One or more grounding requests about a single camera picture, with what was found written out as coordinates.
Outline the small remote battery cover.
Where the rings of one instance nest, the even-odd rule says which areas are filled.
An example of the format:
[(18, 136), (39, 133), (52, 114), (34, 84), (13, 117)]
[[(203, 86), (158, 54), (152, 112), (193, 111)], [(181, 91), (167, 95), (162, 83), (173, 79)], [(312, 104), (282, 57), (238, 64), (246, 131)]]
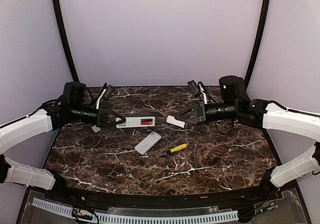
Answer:
[(166, 122), (181, 128), (184, 128), (186, 124), (184, 121), (177, 120), (174, 116), (171, 115), (167, 116)]

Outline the yellow handled screwdriver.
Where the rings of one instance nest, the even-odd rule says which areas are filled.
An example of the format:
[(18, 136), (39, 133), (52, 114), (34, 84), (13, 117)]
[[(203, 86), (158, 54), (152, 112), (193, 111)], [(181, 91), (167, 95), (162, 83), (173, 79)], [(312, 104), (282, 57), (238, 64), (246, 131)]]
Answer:
[(174, 147), (172, 149), (167, 150), (166, 152), (164, 152), (164, 153), (162, 153), (160, 155), (157, 155), (157, 157), (161, 157), (161, 156), (166, 155), (166, 154), (172, 154), (174, 152), (178, 152), (180, 150), (185, 149), (186, 147), (187, 147), (187, 144), (181, 144), (179, 146), (176, 146), (176, 147)]

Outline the large white remote control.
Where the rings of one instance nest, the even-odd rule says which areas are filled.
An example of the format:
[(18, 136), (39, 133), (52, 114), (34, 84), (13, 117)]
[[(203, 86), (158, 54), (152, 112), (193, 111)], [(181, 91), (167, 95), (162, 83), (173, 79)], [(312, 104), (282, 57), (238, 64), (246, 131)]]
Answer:
[(155, 144), (157, 144), (162, 139), (162, 136), (157, 132), (151, 132), (148, 136), (146, 136), (141, 142), (139, 142), (135, 146), (135, 150), (144, 155), (147, 153)]

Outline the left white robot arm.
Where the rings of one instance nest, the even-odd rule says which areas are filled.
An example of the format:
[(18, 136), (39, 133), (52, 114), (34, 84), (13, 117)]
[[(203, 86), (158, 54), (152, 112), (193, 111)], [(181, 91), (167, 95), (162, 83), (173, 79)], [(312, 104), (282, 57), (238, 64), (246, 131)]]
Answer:
[(86, 85), (67, 82), (63, 94), (43, 103), (34, 112), (0, 127), (0, 182), (50, 190), (60, 202), (67, 202), (70, 190), (65, 179), (54, 170), (39, 169), (5, 157), (5, 152), (39, 134), (62, 128), (79, 121), (106, 128), (122, 124), (126, 118), (109, 108), (100, 106), (99, 99), (84, 103)]

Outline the small white remote control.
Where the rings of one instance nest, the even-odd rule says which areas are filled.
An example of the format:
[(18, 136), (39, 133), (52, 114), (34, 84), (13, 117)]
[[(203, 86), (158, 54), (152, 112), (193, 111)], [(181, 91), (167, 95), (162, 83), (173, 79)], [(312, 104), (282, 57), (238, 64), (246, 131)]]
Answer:
[[(141, 119), (153, 119), (153, 125), (141, 125)], [(156, 118), (154, 116), (144, 116), (144, 117), (126, 117), (125, 125), (117, 128), (139, 128), (139, 127), (148, 127), (155, 126)]]

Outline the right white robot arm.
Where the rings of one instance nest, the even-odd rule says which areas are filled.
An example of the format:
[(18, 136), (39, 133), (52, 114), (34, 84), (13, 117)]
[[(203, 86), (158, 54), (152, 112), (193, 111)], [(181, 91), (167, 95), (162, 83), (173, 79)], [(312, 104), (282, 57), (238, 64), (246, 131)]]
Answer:
[(202, 82), (188, 82), (199, 102), (177, 114), (177, 120), (200, 124), (225, 119), (265, 130), (280, 130), (311, 138), (315, 143), (303, 154), (266, 171), (255, 197), (266, 201), (275, 189), (320, 168), (320, 115), (284, 107), (276, 101), (250, 99), (245, 81), (234, 75), (219, 79), (221, 102), (212, 101)]

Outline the white battery cover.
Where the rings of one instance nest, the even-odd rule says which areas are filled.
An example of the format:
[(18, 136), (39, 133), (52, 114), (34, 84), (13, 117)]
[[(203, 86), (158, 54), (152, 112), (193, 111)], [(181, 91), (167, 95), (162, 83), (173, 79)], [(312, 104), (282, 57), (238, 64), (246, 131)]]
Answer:
[(101, 131), (101, 129), (97, 126), (92, 126), (92, 130), (95, 132), (95, 133), (98, 133)]

